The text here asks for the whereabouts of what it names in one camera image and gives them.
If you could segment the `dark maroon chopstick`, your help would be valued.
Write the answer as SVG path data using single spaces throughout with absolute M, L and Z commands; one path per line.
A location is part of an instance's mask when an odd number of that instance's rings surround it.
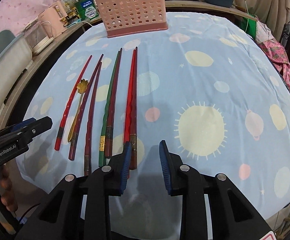
M 101 56 L 99 58 L 99 61 L 98 61 L 97 65 L 96 65 L 96 67 L 95 67 L 95 69 L 93 71 L 93 74 L 92 74 L 92 76 L 91 76 L 91 78 L 89 80 L 89 83 L 87 85 L 86 91 L 85 91 L 83 99 L 82 99 L 82 103 L 80 104 L 78 117 L 77 117 L 77 120 L 76 120 L 76 123 L 75 123 L 75 126 L 74 126 L 72 138 L 71 138 L 71 144 L 70 144 L 70 150 L 69 150 L 69 160 L 70 161 L 74 161 L 74 159 L 75 159 L 77 140 L 78 140 L 78 136 L 79 136 L 80 126 L 81 126 L 81 123 L 82 123 L 82 118 L 84 116 L 86 102 L 88 100 L 88 97 L 89 97 L 93 82 L 95 81 L 95 77 L 96 77 L 98 71 L 101 68 L 103 56 L 104 56 L 104 54 L 101 54 Z

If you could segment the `bright red faceted chopstick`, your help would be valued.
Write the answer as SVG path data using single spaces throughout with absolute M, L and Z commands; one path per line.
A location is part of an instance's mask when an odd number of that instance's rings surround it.
M 129 141 L 129 136 L 130 136 L 131 104 L 132 104 L 132 97 L 133 97 L 135 57 L 136 57 L 136 49 L 133 50 L 131 67 L 130 67 L 127 104 L 126 104 L 126 109 L 125 109 L 125 123 L 124 123 L 124 135 L 123 135 L 123 143 L 124 144 Z

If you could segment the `dark red chopstick gold band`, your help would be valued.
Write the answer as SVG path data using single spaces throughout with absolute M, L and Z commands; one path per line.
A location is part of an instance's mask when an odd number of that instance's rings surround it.
M 131 98 L 131 124 L 130 124 L 130 143 L 131 143 L 131 161 L 130 169 L 137 169 L 137 53 L 135 48 L 134 71 L 133 71 L 133 87 Z

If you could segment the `green chopstick gold band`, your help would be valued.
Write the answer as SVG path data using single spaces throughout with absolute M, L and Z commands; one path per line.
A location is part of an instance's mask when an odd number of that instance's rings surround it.
M 102 129 L 101 129 L 101 136 L 99 140 L 99 155 L 98 155 L 98 166 L 102 167 L 106 161 L 105 161 L 105 156 L 104 156 L 104 150 L 105 150 L 105 135 L 106 135 L 106 122 L 109 114 L 109 105 L 110 105 L 110 98 L 111 98 L 111 90 L 112 90 L 112 85 L 114 82 L 114 77 L 116 74 L 116 68 L 120 59 L 121 51 L 119 50 L 117 52 L 114 68 L 112 70 L 112 75 L 109 83 L 109 88 L 108 88 L 108 94 L 106 97 L 106 104 L 104 108 L 104 115 L 103 115 L 103 123 L 102 123 Z

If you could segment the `gold flower-shaped spoon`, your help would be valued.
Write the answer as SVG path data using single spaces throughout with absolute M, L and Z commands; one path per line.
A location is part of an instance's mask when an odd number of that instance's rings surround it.
M 69 131 L 69 134 L 68 134 L 68 139 L 67 139 L 68 142 L 70 142 L 72 140 L 72 138 L 73 138 L 74 127 L 75 127 L 76 122 L 77 122 L 78 114 L 79 114 L 79 111 L 80 111 L 80 106 L 81 106 L 81 103 L 82 103 L 82 100 L 83 100 L 83 97 L 84 97 L 84 93 L 87 90 L 88 83 L 89 83 L 88 80 L 82 79 L 79 82 L 79 84 L 77 85 L 77 92 L 79 94 L 79 102 L 78 102 L 78 105 L 77 105 L 76 114 L 74 116 L 70 131 Z

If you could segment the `pink electric kettle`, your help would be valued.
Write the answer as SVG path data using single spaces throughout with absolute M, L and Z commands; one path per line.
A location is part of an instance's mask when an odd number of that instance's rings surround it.
M 57 38 L 67 30 L 67 12 L 61 1 L 56 1 L 38 15 L 38 21 L 49 38 Z

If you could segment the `white storage box teal lid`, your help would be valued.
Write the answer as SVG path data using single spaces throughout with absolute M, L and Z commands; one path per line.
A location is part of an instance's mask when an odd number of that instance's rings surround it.
M 22 72 L 33 63 L 32 49 L 23 33 L 0 32 L 0 110 Z

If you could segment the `pink floral cloth heap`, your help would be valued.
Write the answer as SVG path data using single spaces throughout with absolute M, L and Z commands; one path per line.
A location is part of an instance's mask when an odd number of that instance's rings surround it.
M 257 20 L 255 41 L 270 59 L 290 90 L 290 62 L 285 48 L 274 38 L 266 24 Z

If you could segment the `dark red chopstick brown band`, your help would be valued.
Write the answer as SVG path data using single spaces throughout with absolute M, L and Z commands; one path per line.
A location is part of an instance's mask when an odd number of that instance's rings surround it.
M 111 156 L 112 156 L 112 140 L 113 140 L 113 133 L 114 133 L 115 102 L 116 102 L 118 74 L 119 74 L 120 64 L 121 64 L 121 55 L 122 55 L 122 48 L 119 51 L 118 59 L 117 59 L 116 66 L 115 66 L 114 79 L 113 79 L 112 88 L 111 88 L 108 118 L 107 118 L 107 122 L 106 122 L 105 149 L 104 149 L 104 156 L 106 158 L 111 158 Z

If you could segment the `green labelled box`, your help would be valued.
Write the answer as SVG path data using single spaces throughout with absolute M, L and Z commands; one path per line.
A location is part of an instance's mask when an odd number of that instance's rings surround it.
M 93 0 L 80 0 L 75 3 L 81 20 L 92 20 L 99 16 Z

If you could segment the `maroon spiral chopstick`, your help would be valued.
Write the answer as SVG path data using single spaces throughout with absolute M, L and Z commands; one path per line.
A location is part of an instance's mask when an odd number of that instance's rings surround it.
M 102 66 L 102 63 L 99 63 L 97 74 L 95 77 L 95 82 L 93 84 L 91 102 L 89 106 L 88 123 L 87 123 L 87 128 L 86 128 L 86 135 L 85 135 L 85 149 L 84 149 L 84 175 L 85 176 L 88 176 L 91 174 L 92 126 L 93 126 L 93 116 L 94 116 L 94 109 L 95 109 L 95 102 L 96 102 L 97 87 L 98 87 L 98 82 L 99 82 L 99 76 L 101 73 L 101 66 Z

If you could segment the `bright red dotted chopstick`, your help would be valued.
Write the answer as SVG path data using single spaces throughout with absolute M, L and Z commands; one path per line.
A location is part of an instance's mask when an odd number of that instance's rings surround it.
M 62 137 L 63 137 L 63 134 L 64 134 L 64 130 L 65 130 L 65 125 L 67 123 L 67 118 L 68 118 L 68 115 L 69 115 L 69 111 L 70 111 L 70 108 L 71 108 L 71 105 L 73 103 L 73 99 L 74 99 L 74 96 L 76 94 L 76 91 L 77 91 L 77 85 L 80 83 L 80 81 L 82 80 L 82 77 L 90 63 L 92 59 L 92 55 L 90 55 L 87 59 L 87 61 L 85 62 L 74 86 L 73 86 L 73 89 L 70 93 L 70 96 L 68 98 L 68 101 L 67 101 L 67 104 L 65 106 L 65 110 L 63 112 L 63 115 L 62 115 L 62 118 L 61 118 L 61 122 L 60 122 L 60 125 L 59 125 L 59 128 L 58 128 L 58 132 L 57 132 L 57 136 L 56 136 L 56 141 L 55 141 L 55 145 L 54 145 L 54 150 L 55 151 L 59 151 L 60 150 L 60 147 L 61 147 L 61 142 L 62 142 Z

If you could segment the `pink perforated utensil basket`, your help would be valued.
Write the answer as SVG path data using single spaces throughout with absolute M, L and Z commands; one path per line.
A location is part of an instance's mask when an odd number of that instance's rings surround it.
M 165 0 L 94 0 L 108 38 L 167 30 Z

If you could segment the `light blue patterned tablecloth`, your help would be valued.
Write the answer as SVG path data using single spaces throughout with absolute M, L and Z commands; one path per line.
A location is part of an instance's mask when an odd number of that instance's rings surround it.
M 52 67 L 26 117 L 49 116 L 53 126 L 17 158 L 22 177 L 50 192 L 68 173 L 83 174 L 88 115 L 83 116 L 76 156 L 61 139 L 63 111 L 79 76 L 91 77 L 102 61 L 92 124 L 91 166 L 98 167 L 106 96 L 115 58 L 122 52 L 114 115 L 113 154 L 123 146 L 131 57 L 137 66 L 137 169 L 113 217 L 178 218 L 181 198 L 164 186 L 158 146 L 200 173 L 226 174 L 268 218 L 290 202 L 290 92 L 263 51 L 228 20 L 198 13 L 168 13 L 168 29 L 108 38 L 104 25 L 84 33 Z

